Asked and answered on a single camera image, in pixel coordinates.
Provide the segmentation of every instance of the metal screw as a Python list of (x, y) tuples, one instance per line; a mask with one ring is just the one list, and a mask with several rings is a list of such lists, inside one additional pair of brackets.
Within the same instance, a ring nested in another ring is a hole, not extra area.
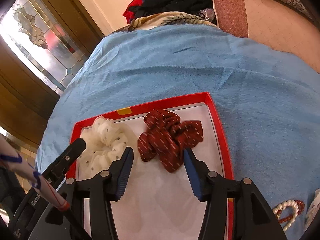
[(69, 179), (66, 180), (66, 183), (67, 183), (68, 185), (71, 185), (71, 184), (74, 183), (74, 182), (75, 182), (75, 179), (73, 179), (73, 178), (69, 178)]
[(252, 182), (252, 180), (249, 179), (249, 178), (244, 178), (244, 179), (243, 179), (243, 182), (244, 182), (244, 184), (250, 185), (251, 182)]
[(208, 176), (211, 177), (211, 178), (215, 178), (215, 177), (217, 177), (217, 175), (218, 174), (215, 171), (209, 171), (208, 172)]
[(100, 172), (100, 176), (101, 176), (101, 177), (107, 177), (107, 176), (109, 176), (109, 174), (110, 174), (109, 171), (101, 171), (101, 172)]

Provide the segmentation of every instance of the stained glass window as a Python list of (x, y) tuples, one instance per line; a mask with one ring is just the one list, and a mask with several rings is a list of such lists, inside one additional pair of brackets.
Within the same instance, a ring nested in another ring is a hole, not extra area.
[(56, 93), (87, 60), (41, 0), (16, 0), (0, 34), (20, 60)]

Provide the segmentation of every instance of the light blue fleece blanket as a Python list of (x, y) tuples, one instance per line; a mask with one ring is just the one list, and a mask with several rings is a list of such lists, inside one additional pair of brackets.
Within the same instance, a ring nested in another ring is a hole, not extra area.
[[(68, 146), (75, 122), (162, 98), (209, 91), (235, 179), (250, 177), (271, 207), (310, 203), (320, 188), (320, 75), (298, 57), (206, 25), (104, 38), (60, 97), (36, 165)], [(304, 212), (287, 231), (299, 239)]]

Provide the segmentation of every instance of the red scrunchie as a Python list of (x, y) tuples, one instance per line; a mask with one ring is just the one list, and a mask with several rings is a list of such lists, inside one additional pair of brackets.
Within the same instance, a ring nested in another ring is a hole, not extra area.
[(155, 109), (143, 119), (148, 130), (138, 140), (138, 150), (144, 162), (152, 160), (157, 154), (164, 168), (173, 172), (183, 163), (183, 149), (193, 148), (203, 141), (200, 121), (184, 121), (167, 110)]

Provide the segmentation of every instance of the yellow tape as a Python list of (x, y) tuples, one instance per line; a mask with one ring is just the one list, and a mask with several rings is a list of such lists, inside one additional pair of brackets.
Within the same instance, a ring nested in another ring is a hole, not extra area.
[(132, 111), (131, 111), (130, 107), (118, 109), (117, 112), (118, 112), (119, 115), (132, 114)]

